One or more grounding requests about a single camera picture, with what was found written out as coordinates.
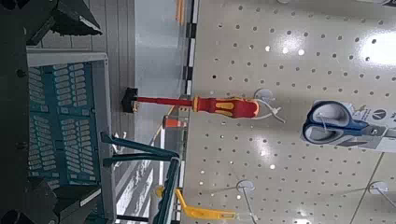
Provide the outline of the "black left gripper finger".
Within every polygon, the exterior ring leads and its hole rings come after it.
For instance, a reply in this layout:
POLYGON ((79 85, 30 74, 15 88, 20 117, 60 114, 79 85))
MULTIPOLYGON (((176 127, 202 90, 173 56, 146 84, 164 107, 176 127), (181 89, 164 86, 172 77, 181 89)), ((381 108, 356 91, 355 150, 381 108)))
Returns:
POLYGON ((49 32, 59 35, 101 35, 102 30, 84 0, 26 0, 26 44, 37 45, 49 32))
POLYGON ((84 224, 96 206, 101 188, 66 185, 51 189, 43 178, 29 178, 26 216, 34 224, 84 224))

